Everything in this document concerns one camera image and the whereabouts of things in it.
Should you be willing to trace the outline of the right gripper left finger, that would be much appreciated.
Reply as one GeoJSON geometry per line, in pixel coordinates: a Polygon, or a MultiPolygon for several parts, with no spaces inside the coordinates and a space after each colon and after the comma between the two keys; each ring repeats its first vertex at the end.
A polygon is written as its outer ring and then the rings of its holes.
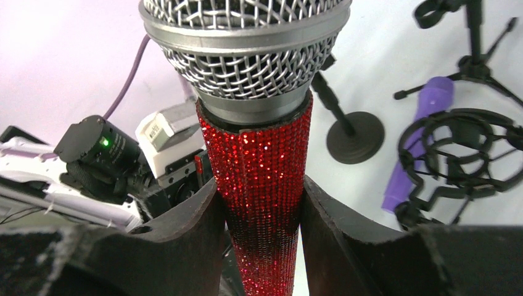
{"type": "Polygon", "coordinates": [[[92,224],[1,229],[2,295],[218,295],[216,184],[123,232],[92,224]]]}

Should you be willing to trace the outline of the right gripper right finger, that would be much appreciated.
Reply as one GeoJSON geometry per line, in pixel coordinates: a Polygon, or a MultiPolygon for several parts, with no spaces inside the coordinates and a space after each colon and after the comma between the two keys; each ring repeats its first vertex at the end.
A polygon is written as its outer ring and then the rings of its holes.
{"type": "Polygon", "coordinates": [[[304,179],[310,295],[521,295],[520,226],[381,225],[304,179]]]}

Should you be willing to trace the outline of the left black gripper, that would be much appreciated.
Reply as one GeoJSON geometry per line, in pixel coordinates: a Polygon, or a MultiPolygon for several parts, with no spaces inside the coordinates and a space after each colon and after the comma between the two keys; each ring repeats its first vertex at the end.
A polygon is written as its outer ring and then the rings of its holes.
{"type": "Polygon", "coordinates": [[[142,165],[134,176],[134,199],[139,216],[150,221],[193,196],[212,179],[213,173],[204,149],[167,165],[165,174],[154,178],[152,170],[142,165]]]}

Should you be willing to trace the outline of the red glitter microphone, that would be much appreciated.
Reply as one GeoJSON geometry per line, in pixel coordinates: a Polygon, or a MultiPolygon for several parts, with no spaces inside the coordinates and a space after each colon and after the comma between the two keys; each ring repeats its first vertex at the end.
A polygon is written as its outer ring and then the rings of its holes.
{"type": "Polygon", "coordinates": [[[197,116],[247,295],[293,292],[314,76],[350,1],[141,1],[197,116]]]}

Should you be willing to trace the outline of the black tripod shock-mount stand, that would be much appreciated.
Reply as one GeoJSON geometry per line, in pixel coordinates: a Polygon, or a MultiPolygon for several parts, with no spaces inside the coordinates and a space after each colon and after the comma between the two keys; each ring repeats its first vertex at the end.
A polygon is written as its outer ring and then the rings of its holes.
{"type": "Polygon", "coordinates": [[[393,211],[399,227],[408,231],[422,224],[437,224],[427,218],[440,199],[462,200],[452,219],[458,224],[469,204],[492,197],[522,183],[522,170],[506,179],[493,177],[491,165],[522,151],[522,126],[502,114],[484,109],[452,109],[414,121],[401,135],[398,162],[413,182],[408,199],[393,211]],[[402,145],[422,128],[425,152],[414,157],[402,145]]]}

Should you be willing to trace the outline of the purple microphone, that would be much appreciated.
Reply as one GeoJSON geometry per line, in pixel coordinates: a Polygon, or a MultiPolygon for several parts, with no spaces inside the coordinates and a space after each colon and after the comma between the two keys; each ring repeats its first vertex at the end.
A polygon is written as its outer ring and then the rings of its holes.
{"type": "MultiPolygon", "coordinates": [[[[454,103],[455,87],[453,80],[436,76],[431,78],[418,93],[418,106],[414,119],[416,121],[428,117],[433,113],[448,110],[454,103]]],[[[419,128],[408,136],[402,145],[414,157],[422,155],[425,150],[421,143],[423,129],[419,128]]],[[[395,207],[408,199],[413,182],[404,171],[400,162],[397,162],[389,178],[384,192],[381,208],[393,213],[395,207]]]]}

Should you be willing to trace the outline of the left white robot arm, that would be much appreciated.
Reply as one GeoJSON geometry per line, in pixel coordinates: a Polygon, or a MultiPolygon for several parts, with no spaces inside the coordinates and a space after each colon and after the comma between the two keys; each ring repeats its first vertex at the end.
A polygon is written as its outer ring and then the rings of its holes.
{"type": "Polygon", "coordinates": [[[130,231],[190,198],[211,175],[196,115],[153,113],[137,138],[91,115],[56,146],[9,126],[1,133],[1,223],[51,212],[130,231]]]}

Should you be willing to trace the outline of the round base mic stand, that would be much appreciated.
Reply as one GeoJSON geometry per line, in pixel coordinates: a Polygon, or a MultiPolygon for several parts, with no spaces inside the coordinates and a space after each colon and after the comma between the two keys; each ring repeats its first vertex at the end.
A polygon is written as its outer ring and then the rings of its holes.
{"type": "Polygon", "coordinates": [[[326,147],[331,157],[339,163],[354,165],[373,157],[382,147],[385,139],[384,125],[375,115],[357,111],[345,113],[338,97],[328,85],[322,72],[336,62],[329,55],[314,75],[311,87],[317,93],[324,107],[336,118],[326,137],[326,147]]]}

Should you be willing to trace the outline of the black tripod clip stand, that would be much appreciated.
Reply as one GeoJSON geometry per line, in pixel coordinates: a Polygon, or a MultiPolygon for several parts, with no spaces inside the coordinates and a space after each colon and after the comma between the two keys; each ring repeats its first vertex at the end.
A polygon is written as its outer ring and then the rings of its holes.
{"type": "Polygon", "coordinates": [[[421,29],[429,29],[436,26],[447,13],[457,12],[465,8],[466,26],[469,32],[470,54],[464,55],[457,63],[458,72],[448,75],[452,81],[470,81],[486,85],[500,94],[512,99],[517,105],[522,106],[522,99],[502,85],[492,76],[488,62],[494,55],[503,38],[512,32],[519,21],[518,17],[512,17],[507,22],[503,31],[499,34],[487,52],[482,52],[482,24],[483,2],[481,0],[431,0],[423,1],[413,11],[413,18],[421,29]]]}

